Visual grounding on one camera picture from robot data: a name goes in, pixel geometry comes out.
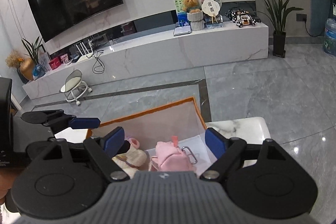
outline wall outlet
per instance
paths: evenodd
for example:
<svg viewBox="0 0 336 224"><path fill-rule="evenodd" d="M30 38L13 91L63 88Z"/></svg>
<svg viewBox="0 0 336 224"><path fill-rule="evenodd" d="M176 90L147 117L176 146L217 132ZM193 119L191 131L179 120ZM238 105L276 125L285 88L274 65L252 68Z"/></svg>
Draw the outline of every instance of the wall outlet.
<svg viewBox="0 0 336 224"><path fill-rule="evenodd" d="M307 21L306 14L296 14L296 21Z"/></svg>

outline teddy bear head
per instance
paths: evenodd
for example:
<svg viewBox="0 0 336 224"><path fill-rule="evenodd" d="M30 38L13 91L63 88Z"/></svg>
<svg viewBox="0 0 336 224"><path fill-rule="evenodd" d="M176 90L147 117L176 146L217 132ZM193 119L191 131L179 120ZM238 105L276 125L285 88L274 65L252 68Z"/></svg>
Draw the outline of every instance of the teddy bear head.
<svg viewBox="0 0 336 224"><path fill-rule="evenodd" d="M199 6L198 0L184 0L184 6L187 8L195 8Z"/></svg>

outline gray knitted pot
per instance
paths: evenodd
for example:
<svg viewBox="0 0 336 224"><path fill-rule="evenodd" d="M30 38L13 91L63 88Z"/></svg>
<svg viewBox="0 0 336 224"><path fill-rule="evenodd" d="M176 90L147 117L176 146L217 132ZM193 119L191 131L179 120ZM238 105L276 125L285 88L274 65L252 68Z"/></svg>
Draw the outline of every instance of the gray knitted pot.
<svg viewBox="0 0 336 224"><path fill-rule="evenodd" d="M204 29L204 20L200 21L191 21L190 22L191 30L200 31Z"/></svg>
<svg viewBox="0 0 336 224"><path fill-rule="evenodd" d="M197 12L197 13L187 13L187 18L190 22L194 21L200 21L203 19L203 12Z"/></svg>

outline rolling chair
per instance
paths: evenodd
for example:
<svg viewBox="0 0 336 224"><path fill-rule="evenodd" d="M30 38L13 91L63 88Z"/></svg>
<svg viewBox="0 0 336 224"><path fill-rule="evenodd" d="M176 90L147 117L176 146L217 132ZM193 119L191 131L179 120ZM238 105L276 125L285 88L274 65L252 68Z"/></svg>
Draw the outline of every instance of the rolling chair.
<svg viewBox="0 0 336 224"><path fill-rule="evenodd" d="M78 100L81 98L86 91L92 92L92 88L89 88L87 83L82 81L82 72L80 70L73 71L66 79L65 84L61 87L59 92L64 93L68 103L76 101L76 105L80 105L81 102ZM74 94L74 90L79 91L79 95Z"/></svg>

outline black plant pot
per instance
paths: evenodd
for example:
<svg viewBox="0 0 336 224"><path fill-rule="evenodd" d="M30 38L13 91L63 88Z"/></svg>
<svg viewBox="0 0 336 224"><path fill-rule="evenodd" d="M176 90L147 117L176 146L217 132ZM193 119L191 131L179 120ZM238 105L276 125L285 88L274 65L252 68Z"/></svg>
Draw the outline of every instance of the black plant pot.
<svg viewBox="0 0 336 224"><path fill-rule="evenodd" d="M285 58L285 42L286 42L286 33L283 32L281 35L273 33L273 55Z"/></svg>
<svg viewBox="0 0 336 224"><path fill-rule="evenodd" d="M20 77L20 80L23 84L27 84L29 82L29 80L27 80L21 73L20 69L16 69L16 72L18 74L18 76Z"/></svg>

